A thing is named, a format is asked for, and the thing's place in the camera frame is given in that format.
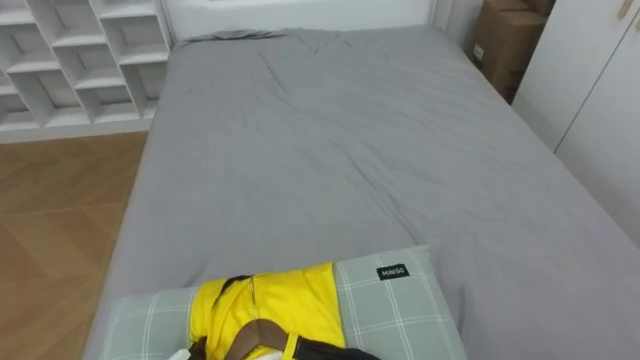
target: cardboard box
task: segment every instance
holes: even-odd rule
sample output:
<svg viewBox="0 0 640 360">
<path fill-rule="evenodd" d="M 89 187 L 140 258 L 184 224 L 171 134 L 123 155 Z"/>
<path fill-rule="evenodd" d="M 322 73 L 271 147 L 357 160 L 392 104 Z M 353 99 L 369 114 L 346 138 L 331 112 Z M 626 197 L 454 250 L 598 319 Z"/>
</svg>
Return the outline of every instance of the cardboard box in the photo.
<svg viewBox="0 0 640 360">
<path fill-rule="evenodd" d="M 546 18 L 520 0 L 485 0 L 472 52 L 473 63 L 508 101 L 540 40 Z"/>
<path fill-rule="evenodd" d="M 542 16 L 549 16 L 556 0 L 523 0 L 533 11 Z"/>
</svg>

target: gray bed sheet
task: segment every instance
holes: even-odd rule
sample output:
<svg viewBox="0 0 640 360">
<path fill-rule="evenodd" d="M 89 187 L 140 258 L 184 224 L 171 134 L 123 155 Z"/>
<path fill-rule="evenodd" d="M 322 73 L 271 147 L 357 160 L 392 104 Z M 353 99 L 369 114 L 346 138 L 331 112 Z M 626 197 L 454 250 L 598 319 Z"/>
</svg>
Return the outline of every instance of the gray bed sheet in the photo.
<svg viewBox="0 0 640 360">
<path fill-rule="evenodd" d="M 640 358 L 640 253 L 423 27 L 174 52 L 85 359 L 119 296 L 430 243 L 472 360 Z"/>
</svg>

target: green checkered pillow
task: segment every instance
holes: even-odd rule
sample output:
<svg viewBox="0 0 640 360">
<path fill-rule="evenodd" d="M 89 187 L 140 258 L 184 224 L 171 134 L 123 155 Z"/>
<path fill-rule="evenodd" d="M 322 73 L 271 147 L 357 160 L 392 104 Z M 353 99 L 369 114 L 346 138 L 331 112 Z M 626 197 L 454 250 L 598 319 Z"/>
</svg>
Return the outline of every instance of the green checkered pillow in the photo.
<svg viewBox="0 0 640 360">
<path fill-rule="evenodd" d="M 398 264 L 409 276 L 381 280 L 379 268 Z M 466 360 L 428 246 L 341 261 L 334 273 L 349 347 L 382 360 Z M 117 302 L 102 360 L 167 360 L 187 348 L 196 291 L 167 290 Z"/>
<path fill-rule="evenodd" d="M 384 274 L 377 269 L 389 267 L 403 269 L 400 275 L 409 276 L 381 280 Z M 466 360 L 431 269 L 428 246 L 341 261 L 334 269 L 342 328 L 350 347 L 383 360 Z"/>
</svg>

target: white headboard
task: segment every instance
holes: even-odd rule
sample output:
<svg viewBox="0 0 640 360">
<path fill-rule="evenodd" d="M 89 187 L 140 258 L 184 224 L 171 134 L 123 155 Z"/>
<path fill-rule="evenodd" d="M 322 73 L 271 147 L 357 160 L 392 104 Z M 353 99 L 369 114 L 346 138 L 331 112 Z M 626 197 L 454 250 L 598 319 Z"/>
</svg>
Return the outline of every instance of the white headboard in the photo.
<svg viewBox="0 0 640 360">
<path fill-rule="evenodd" d="M 360 30 L 431 22 L 437 0 L 162 0 L 174 41 L 222 30 Z"/>
</svg>

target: brown strap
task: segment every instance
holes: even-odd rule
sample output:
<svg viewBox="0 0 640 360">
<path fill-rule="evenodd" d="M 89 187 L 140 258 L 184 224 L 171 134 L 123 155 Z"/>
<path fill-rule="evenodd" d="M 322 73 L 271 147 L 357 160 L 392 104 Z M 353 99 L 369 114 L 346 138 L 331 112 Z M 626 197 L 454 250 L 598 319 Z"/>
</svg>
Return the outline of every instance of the brown strap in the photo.
<svg viewBox="0 0 640 360">
<path fill-rule="evenodd" d="M 289 335 L 271 320 L 258 319 L 240 329 L 224 360 L 243 360 L 258 346 L 284 351 Z"/>
</svg>

